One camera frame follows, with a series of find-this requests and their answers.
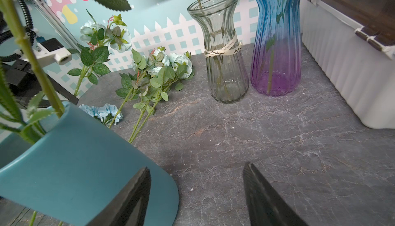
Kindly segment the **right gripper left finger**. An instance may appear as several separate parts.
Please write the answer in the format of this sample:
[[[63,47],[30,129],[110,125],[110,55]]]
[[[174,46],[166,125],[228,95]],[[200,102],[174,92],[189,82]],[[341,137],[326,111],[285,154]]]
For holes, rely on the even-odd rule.
[[[141,168],[89,226],[142,226],[151,190],[151,174]]]

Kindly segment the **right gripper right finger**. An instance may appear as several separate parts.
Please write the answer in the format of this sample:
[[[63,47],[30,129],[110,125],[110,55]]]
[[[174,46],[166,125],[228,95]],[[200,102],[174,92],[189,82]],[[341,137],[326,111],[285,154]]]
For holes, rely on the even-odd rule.
[[[257,167],[247,162],[243,169],[246,205],[252,226],[307,226],[282,199]]]

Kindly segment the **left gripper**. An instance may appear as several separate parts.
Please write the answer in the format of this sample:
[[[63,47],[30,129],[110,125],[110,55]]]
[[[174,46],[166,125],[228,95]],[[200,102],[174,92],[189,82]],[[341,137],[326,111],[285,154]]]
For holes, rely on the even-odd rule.
[[[31,65],[27,61],[17,59],[13,65],[3,63],[6,81],[13,93],[19,107],[27,107],[30,100],[42,91],[40,83],[38,82],[35,74],[31,69]],[[74,105],[78,104],[79,99],[69,92],[66,88],[62,87],[53,78],[47,75],[49,81],[52,83],[55,91],[66,98]],[[43,99],[39,107],[49,107],[50,102],[48,99]]]

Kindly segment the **teal ceramic vase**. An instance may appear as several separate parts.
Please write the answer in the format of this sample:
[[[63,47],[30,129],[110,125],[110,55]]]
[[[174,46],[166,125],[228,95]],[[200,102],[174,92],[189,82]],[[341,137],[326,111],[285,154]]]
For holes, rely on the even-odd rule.
[[[171,226],[179,208],[174,179],[77,106],[42,121],[35,144],[1,141],[1,196],[74,226],[89,223],[143,167],[151,173],[146,226]]]

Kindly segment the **double blue carnation stem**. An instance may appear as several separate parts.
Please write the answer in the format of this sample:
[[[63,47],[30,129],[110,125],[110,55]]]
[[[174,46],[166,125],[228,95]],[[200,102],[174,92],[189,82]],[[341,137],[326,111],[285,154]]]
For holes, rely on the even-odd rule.
[[[123,114],[115,105],[105,104],[98,108],[97,117],[105,126],[110,127],[117,125],[123,119]]]

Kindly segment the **teal bouquet blue stem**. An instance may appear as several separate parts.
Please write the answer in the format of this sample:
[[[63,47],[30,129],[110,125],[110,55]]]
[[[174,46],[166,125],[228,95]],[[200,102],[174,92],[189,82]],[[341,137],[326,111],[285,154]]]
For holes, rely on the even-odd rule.
[[[105,25],[92,18],[80,28],[80,33],[85,45],[78,44],[77,50],[69,50],[72,54],[79,54],[82,62],[81,68],[73,68],[67,73],[78,77],[74,96],[78,96],[84,79],[96,85],[98,77],[110,73],[106,65],[110,60],[110,50],[123,53],[132,46],[130,32],[121,14],[111,16]]]

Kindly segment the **pale blue flower stem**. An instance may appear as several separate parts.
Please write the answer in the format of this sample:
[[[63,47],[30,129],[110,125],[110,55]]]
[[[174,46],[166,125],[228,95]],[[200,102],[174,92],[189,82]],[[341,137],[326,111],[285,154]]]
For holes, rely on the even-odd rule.
[[[139,99],[140,101],[134,105],[134,108],[141,111],[140,117],[153,113],[154,107],[150,106],[152,100],[158,101],[160,96],[149,96],[149,92],[155,92],[155,87],[151,85],[151,81],[157,78],[159,71],[170,67],[170,61],[167,58],[166,48],[158,47],[154,49],[148,57],[139,54],[136,50],[132,50],[133,61],[136,68],[136,74],[121,74],[122,88],[116,90],[116,94],[123,98],[123,102],[113,116],[109,127],[115,126],[122,120],[122,109],[129,101]]]

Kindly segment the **white flower stem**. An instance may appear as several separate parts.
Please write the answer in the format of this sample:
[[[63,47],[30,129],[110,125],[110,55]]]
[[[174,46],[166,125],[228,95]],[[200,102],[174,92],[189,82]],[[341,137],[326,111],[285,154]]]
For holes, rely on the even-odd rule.
[[[169,92],[171,89],[174,88],[177,91],[182,90],[184,88],[182,81],[191,79],[193,77],[193,65],[190,60],[190,52],[182,54],[167,54],[167,58],[170,61],[170,67],[159,71],[157,78],[151,81],[151,85],[155,87],[155,92],[149,92],[148,94],[149,96],[160,96],[161,99],[158,101],[152,100],[150,102],[150,106],[154,107],[153,113],[149,114],[148,112],[145,112],[145,115],[141,118],[141,111],[139,110],[140,115],[137,122],[133,125],[133,131],[128,140],[129,143],[132,143],[136,139],[137,135],[140,133],[150,116],[154,115],[155,108],[159,102],[169,100]]]

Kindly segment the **clear glass vase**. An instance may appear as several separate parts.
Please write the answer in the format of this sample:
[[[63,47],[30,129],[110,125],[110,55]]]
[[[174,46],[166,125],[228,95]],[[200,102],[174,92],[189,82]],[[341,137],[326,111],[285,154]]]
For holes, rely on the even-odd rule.
[[[239,101],[249,88],[242,45],[234,27],[238,1],[199,0],[187,8],[203,32],[210,93],[224,104]]]

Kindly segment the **purple glass vase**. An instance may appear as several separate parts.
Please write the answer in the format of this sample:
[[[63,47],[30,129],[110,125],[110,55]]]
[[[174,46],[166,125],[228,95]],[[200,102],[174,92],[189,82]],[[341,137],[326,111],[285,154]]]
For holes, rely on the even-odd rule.
[[[300,0],[256,0],[258,24],[251,83],[261,94],[277,97],[301,80]]]

